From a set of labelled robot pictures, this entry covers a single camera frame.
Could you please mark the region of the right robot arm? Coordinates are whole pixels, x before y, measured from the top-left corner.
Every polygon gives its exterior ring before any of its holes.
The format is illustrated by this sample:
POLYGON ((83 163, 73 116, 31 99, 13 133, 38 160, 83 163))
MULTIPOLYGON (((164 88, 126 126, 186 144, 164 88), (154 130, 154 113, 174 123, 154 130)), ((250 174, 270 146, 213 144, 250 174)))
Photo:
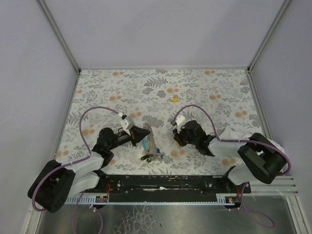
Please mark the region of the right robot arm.
POLYGON ((184 147, 193 145, 204 156, 240 158, 244 164, 230 168, 225 177, 234 185, 252 180, 271 184, 287 164, 280 151, 262 134, 254 133, 247 139, 222 139, 208 135, 195 120, 178 116, 174 122, 174 140, 184 147))

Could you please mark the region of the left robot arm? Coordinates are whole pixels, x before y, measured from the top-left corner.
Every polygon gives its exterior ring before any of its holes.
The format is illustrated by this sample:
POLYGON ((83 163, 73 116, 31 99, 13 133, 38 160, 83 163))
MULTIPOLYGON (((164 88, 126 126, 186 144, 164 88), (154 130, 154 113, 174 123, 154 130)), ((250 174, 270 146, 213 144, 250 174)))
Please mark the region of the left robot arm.
POLYGON ((135 125, 129 131, 122 130, 118 133, 110 128, 103 128, 89 156, 65 164, 50 160, 27 193, 33 208, 38 212, 55 213, 67 198, 95 188, 102 174, 100 170, 114 157, 112 150, 128 142, 136 146, 150 133, 150 130, 135 125))

